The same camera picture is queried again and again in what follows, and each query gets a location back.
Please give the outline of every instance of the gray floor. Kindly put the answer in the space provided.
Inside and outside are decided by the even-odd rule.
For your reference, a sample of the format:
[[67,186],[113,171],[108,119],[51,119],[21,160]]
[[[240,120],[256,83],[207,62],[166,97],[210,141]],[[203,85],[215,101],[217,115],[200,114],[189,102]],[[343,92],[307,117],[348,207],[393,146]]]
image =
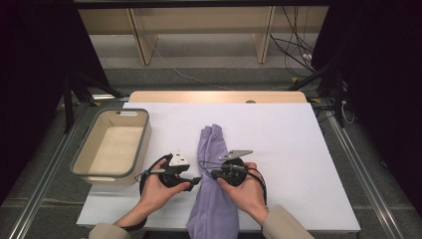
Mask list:
[[[278,35],[278,37],[289,40],[290,35]],[[310,44],[315,38],[316,35],[307,36]],[[309,74],[309,71],[300,68],[299,64],[286,61],[274,44],[270,44],[266,64],[257,64],[249,35],[160,36],[156,48],[161,57],[155,54],[148,67],[139,64],[134,42],[130,37],[93,36],[93,42],[111,86],[124,93],[136,90],[215,91],[222,90],[221,87],[237,91],[283,90],[292,84],[292,77],[295,77],[287,69],[291,68],[298,75]],[[317,83],[306,86],[304,88],[306,95],[314,97],[316,86]],[[95,114],[104,108],[121,106],[122,102],[107,102],[101,103],[99,107],[88,107],[25,238],[88,237],[89,229],[77,226],[76,220],[90,185],[71,174],[70,162]],[[322,120],[321,131],[362,231],[358,235],[313,234],[316,238],[388,238],[335,133],[331,119],[324,120],[326,117],[325,112],[320,112],[317,118]],[[56,148],[64,136],[64,129],[65,113],[59,104],[56,117],[44,135],[41,145],[0,208],[0,238],[8,238],[10,235],[54,157]],[[421,217],[409,203],[388,168],[380,165],[381,158],[370,136],[358,122],[346,123],[345,131],[381,198],[397,221],[403,238],[422,238]],[[141,238],[142,234],[142,232],[134,233],[133,238]],[[168,234],[155,234],[154,238],[170,237]],[[241,235],[239,238],[260,237]]]

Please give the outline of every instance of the floor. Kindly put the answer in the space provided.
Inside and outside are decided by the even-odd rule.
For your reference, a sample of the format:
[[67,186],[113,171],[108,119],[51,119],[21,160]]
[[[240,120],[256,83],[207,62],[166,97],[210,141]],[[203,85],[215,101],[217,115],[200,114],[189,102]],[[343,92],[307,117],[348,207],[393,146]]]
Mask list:
[[[275,37],[290,39],[287,34]],[[304,37],[312,45],[317,35]],[[281,91],[291,86],[294,78],[300,80],[310,73],[299,63],[285,58],[273,42],[270,42],[266,63],[258,64],[250,35],[159,36],[149,66],[139,63],[130,36],[92,36],[92,40],[111,86],[123,93],[136,90]],[[298,50],[292,54],[301,58]],[[316,87],[317,81],[302,91],[313,98],[317,96]],[[96,89],[92,92],[102,94]],[[101,102],[99,106],[79,105],[77,99],[74,102],[76,118],[80,119],[78,127],[72,137],[65,137],[65,112],[59,103],[50,129],[0,208],[0,238],[88,238],[90,230],[77,226],[76,220],[90,185],[71,174],[70,163],[95,114],[103,108],[121,107],[122,102]],[[362,231],[358,234],[313,232],[313,235],[338,239],[421,238],[420,215],[388,168],[380,163],[380,155],[359,124],[358,116],[353,123],[337,128],[331,112],[319,108],[329,104],[329,98],[315,103],[316,118]],[[345,109],[345,116],[351,120],[353,112]],[[67,140],[66,146],[61,143],[63,140]],[[344,147],[348,143],[352,151]],[[65,153],[59,154],[57,148]],[[388,214],[390,219],[382,219]],[[142,235],[142,231],[132,234],[133,238]],[[157,233],[153,237],[170,238],[168,234]],[[185,237],[185,234],[173,234],[173,238]],[[239,238],[259,236],[243,234]]]

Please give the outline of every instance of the person's left hand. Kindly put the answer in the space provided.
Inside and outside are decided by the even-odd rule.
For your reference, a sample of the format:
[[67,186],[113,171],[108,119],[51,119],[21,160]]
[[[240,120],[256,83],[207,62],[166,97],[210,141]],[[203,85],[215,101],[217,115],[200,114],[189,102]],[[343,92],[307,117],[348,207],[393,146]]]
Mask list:
[[[157,165],[154,166],[154,169],[159,169],[164,163],[165,159],[158,162]],[[139,224],[149,214],[163,207],[172,196],[189,186],[189,182],[183,182],[174,187],[166,187],[161,183],[158,175],[149,175],[145,180],[145,185],[143,186],[137,204],[124,216],[114,222],[114,225],[127,227]]]

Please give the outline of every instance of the lavender fabric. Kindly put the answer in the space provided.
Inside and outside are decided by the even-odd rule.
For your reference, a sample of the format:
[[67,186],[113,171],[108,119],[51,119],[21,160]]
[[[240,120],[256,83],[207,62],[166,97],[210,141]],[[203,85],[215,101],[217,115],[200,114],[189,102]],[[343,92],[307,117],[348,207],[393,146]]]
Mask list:
[[[217,124],[201,130],[198,160],[221,163],[219,157],[227,154],[223,129]],[[211,163],[205,167],[215,167]],[[239,217],[236,204],[211,176],[212,169],[200,168],[201,187],[186,225],[192,239],[235,239],[239,233]]]

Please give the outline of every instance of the person's right hand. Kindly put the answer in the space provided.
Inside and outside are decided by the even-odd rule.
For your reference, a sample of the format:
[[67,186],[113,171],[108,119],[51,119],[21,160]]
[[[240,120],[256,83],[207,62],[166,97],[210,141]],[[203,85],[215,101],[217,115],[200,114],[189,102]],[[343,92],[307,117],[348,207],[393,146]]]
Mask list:
[[[254,162],[245,162],[245,165],[248,168],[257,169],[257,164]],[[256,170],[250,169],[249,172],[262,179]],[[230,195],[239,209],[248,213],[258,224],[263,225],[268,209],[264,201],[264,190],[257,179],[248,175],[237,187],[230,185],[222,178],[217,178],[217,182]]]

